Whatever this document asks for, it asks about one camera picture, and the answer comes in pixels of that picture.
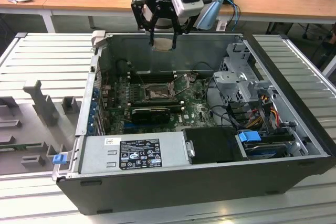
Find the white desk leg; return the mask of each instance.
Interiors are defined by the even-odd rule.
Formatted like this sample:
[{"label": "white desk leg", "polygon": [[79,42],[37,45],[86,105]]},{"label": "white desk leg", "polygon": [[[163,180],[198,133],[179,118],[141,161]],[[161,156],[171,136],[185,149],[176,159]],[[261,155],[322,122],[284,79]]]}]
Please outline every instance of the white desk leg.
[{"label": "white desk leg", "polygon": [[90,28],[94,29],[96,26],[94,25],[95,22],[93,21],[93,17],[92,16],[88,16],[88,18],[89,18]]},{"label": "white desk leg", "polygon": [[42,18],[44,20],[44,24],[46,25],[48,33],[55,33],[56,31],[54,28],[53,21],[51,19],[51,13],[44,12],[42,14]]},{"label": "white desk leg", "polygon": [[322,74],[324,74],[325,77],[329,77],[336,69],[336,55],[331,60],[331,62],[326,66]]}]

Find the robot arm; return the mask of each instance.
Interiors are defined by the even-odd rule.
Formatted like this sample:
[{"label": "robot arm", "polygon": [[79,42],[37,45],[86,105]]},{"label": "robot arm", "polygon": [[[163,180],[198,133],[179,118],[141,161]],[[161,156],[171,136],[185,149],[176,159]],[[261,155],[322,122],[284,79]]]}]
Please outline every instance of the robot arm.
[{"label": "robot arm", "polygon": [[[150,32],[150,46],[154,45],[155,27],[163,29],[173,27],[172,49],[175,49],[177,35],[188,34],[195,24],[204,4],[210,3],[211,1],[212,0],[132,0],[131,7],[138,27]],[[168,23],[170,26],[162,26],[162,24],[167,24],[168,20],[170,20],[170,23]]]}]

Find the gray floor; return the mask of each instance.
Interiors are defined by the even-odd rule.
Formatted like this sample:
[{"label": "gray floor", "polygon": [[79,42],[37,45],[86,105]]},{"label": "gray floor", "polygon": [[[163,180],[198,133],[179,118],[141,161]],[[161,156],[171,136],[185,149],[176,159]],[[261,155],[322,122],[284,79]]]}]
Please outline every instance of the gray floor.
[{"label": "gray floor", "polygon": [[[91,33],[94,31],[89,27],[88,17],[84,16],[53,16],[53,22],[58,33]],[[130,17],[94,17],[94,23],[95,29],[106,31],[136,31],[137,28],[135,19]],[[235,30],[264,34],[267,26],[267,22],[239,22]],[[308,30],[308,39],[303,39],[303,28],[299,24],[294,24],[288,37],[307,57],[311,58],[315,49],[322,42],[320,38],[326,36],[331,25],[324,25],[323,28],[311,26]],[[2,15],[2,19],[0,19],[0,53],[5,50],[18,32],[46,33],[47,30],[41,16]],[[313,63],[317,63],[324,52],[324,49],[320,47],[311,59]]]}]

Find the power supply label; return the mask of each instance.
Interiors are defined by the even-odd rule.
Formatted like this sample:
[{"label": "power supply label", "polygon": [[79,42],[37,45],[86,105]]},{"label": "power supply label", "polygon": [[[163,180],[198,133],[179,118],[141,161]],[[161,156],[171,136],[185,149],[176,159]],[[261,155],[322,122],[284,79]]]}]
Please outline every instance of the power supply label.
[{"label": "power supply label", "polygon": [[122,170],[162,167],[159,139],[120,141]]}]

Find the blue drive bracket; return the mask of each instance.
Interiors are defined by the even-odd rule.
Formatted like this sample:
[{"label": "blue drive bracket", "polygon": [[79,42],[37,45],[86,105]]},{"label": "blue drive bracket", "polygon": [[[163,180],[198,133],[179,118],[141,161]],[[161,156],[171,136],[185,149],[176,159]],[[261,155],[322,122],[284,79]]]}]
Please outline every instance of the blue drive bracket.
[{"label": "blue drive bracket", "polygon": [[261,141],[261,137],[257,131],[243,131],[238,136],[241,142]]},{"label": "blue drive bracket", "polygon": [[52,159],[54,165],[65,165],[67,163],[68,154],[56,154]]}]

